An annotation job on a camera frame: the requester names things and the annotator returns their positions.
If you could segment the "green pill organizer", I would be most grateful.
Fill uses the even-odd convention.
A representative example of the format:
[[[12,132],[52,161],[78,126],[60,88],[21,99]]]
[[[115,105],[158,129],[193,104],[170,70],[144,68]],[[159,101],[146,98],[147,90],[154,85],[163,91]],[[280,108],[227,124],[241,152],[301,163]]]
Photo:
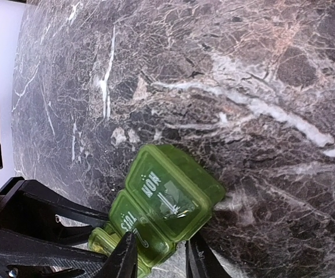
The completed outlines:
[[[93,230],[90,250],[111,255],[126,232],[135,234],[138,277],[169,259],[212,217],[224,187],[190,155],[170,145],[141,147],[113,201],[109,220]]]

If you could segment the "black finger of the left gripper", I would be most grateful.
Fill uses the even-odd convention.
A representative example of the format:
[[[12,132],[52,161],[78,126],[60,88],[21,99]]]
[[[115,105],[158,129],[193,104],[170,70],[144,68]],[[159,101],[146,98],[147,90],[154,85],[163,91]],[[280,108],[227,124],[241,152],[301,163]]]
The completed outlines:
[[[0,230],[0,277],[95,277],[104,254]]]
[[[23,181],[19,191],[26,200],[33,201],[34,207],[88,224],[93,228],[101,227],[109,220],[106,213],[74,203],[37,180]]]

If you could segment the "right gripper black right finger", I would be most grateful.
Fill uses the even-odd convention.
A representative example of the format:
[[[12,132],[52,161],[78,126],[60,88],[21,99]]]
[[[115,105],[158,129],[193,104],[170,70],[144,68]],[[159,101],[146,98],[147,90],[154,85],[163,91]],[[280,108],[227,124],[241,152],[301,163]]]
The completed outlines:
[[[193,236],[185,244],[186,277],[228,278],[202,236]]]

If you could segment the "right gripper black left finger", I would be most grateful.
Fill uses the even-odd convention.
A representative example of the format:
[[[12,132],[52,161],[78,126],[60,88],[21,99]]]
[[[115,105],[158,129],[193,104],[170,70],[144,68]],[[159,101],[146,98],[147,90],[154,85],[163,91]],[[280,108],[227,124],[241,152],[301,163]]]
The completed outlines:
[[[137,244],[134,233],[126,232],[99,270],[96,278],[136,278]]]

